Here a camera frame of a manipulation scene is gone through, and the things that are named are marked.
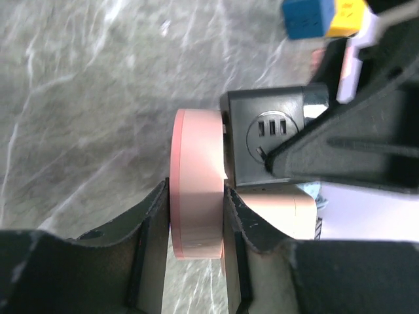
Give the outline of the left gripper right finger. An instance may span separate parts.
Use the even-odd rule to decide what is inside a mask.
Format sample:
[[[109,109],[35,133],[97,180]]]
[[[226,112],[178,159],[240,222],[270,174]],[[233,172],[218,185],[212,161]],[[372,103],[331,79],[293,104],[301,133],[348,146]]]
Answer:
[[[301,241],[224,191],[230,313],[417,313],[418,244]]]

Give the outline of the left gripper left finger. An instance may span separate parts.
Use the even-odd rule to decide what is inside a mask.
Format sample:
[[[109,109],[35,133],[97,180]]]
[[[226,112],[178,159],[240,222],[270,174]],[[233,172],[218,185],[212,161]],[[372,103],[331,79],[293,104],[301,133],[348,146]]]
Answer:
[[[168,182],[76,239],[1,232],[2,313],[160,313]]]

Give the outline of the beige pink cube plug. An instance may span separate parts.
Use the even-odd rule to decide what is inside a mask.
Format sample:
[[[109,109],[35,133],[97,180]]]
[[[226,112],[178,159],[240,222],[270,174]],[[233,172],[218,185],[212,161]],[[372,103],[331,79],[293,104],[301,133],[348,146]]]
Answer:
[[[273,227],[295,239],[314,239],[315,199],[294,184],[240,192],[243,202]]]

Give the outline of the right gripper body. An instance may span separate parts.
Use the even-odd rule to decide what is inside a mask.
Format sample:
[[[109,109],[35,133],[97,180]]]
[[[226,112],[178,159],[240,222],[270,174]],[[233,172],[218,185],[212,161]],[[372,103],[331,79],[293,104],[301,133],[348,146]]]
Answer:
[[[360,85],[369,85],[380,75],[392,80],[418,54],[418,1],[368,1],[374,21],[360,44]]]

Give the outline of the pink round socket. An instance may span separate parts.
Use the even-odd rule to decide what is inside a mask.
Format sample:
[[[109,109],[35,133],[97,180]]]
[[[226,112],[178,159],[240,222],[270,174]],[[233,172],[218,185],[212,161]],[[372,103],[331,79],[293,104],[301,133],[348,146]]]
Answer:
[[[219,111],[179,109],[170,154],[170,226],[175,257],[220,258],[226,179]]]

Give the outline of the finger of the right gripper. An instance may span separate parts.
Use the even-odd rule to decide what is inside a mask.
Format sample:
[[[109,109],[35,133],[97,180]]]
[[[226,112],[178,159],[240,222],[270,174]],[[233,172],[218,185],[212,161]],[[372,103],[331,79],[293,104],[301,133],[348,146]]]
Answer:
[[[334,105],[344,61],[346,38],[332,39],[325,48],[319,48],[311,54],[310,84],[324,84],[329,91],[329,103]]]
[[[269,152],[265,165],[278,179],[417,193],[418,67],[328,110]]]

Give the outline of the blue cube plug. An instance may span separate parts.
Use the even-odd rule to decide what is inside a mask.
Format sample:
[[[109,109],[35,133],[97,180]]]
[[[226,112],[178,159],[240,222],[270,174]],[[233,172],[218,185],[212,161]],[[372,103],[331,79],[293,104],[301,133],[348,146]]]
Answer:
[[[281,9],[291,40],[324,37],[335,17],[334,0],[285,0]]]

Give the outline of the black cube plug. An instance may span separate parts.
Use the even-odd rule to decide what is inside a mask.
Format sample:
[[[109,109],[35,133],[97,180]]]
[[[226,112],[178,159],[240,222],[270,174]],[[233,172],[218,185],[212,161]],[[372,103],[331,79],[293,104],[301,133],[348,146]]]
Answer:
[[[326,85],[259,88],[224,93],[226,172],[236,188],[279,184],[266,170],[269,152],[302,131],[329,106]]]

